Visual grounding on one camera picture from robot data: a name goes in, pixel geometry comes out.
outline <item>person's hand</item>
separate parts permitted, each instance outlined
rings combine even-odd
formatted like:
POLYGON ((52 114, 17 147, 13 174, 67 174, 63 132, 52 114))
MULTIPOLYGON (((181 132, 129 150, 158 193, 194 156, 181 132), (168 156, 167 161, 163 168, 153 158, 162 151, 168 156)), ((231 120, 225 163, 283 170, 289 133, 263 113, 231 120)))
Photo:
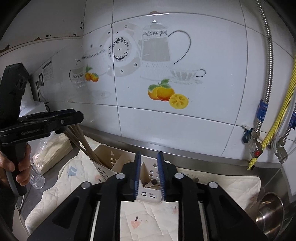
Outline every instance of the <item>person's hand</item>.
MULTIPOLYGON (((31 170, 30 153, 31 153, 31 147, 29 144, 27 144, 25 157, 18 164, 18 169, 20 171, 20 174, 17 175, 16 177, 17 182, 21 186, 26 186, 30 180, 30 170, 31 170)), ((5 174, 5 170, 13 172, 15 170, 15 166, 13 162, 8 160, 0 152, 0 182, 4 183, 6 186, 9 186, 9 183, 5 174)))

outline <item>clear drinking glass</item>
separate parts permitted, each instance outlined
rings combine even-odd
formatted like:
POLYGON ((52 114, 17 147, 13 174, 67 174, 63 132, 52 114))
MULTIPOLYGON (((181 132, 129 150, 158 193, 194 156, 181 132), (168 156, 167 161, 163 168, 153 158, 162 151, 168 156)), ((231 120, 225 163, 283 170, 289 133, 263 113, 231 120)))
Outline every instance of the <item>clear drinking glass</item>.
POLYGON ((37 170, 33 159, 30 159, 31 163, 31 176, 30 176, 30 183, 36 189, 41 189, 45 184, 44 176, 37 170))

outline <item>stack of paper napkins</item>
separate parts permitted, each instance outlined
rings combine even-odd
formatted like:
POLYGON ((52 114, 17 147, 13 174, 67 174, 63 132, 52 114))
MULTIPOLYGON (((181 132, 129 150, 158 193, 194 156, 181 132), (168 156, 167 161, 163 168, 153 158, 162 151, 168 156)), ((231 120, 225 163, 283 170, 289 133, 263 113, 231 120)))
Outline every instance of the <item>stack of paper napkins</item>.
POLYGON ((44 174, 72 150, 70 140, 64 133, 52 133, 40 142, 33 162, 41 174, 44 174))

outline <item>white plastic basket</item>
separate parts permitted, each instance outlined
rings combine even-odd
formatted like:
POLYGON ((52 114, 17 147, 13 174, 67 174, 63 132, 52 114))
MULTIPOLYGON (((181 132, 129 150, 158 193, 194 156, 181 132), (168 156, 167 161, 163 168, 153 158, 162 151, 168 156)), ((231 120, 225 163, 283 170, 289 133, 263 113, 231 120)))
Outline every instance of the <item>white plastic basket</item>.
MULTIPOLYGON (((99 145, 94 150, 94 153, 103 161, 111 162, 113 166, 110 170, 94 162, 95 167, 98 169, 104 180, 107 180, 109 177, 121 172, 123 165, 134 161, 136 155, 135 153, 120 150, 107 145, 99 145)), ((162 201, 157 159, 155 158, 141 155, 141 170, 137 200, 150 203, 160 203, 162 201), (157 185, 150 188, 144 187, 145 184, 149 183, 153 179, 157 180, 157 185)))

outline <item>silver screw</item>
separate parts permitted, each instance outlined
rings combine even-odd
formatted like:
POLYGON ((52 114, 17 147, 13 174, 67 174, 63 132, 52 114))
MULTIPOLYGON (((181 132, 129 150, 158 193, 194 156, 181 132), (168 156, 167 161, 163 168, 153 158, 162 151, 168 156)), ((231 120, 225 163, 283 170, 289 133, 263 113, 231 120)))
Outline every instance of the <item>silver screw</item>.
POLYGON ((118 173, 118 174, 116 174, 116 178, 117 179, 123 179, 123 178, 125 178, 125 174, 124 173, 118 173))
POLYGON ((87 189, 87 188, 89 188, 91 186, 91 183, 90 182, 83 182, 82 184, 81 184, 81 187, 83 188, 83 189, 87 189))
POLYGON ((176 173, 174 175, 174 177, 177 178, 177 179, 182 179, 184 177, 184 175, 182 173, 176 173))
POLYGON ((209 187, 210 187, 210 188, 217 188, 217 187, 218 187, 218 184, 215 183, 215 182, 210 182, 210 183, 209 183, 209 187))

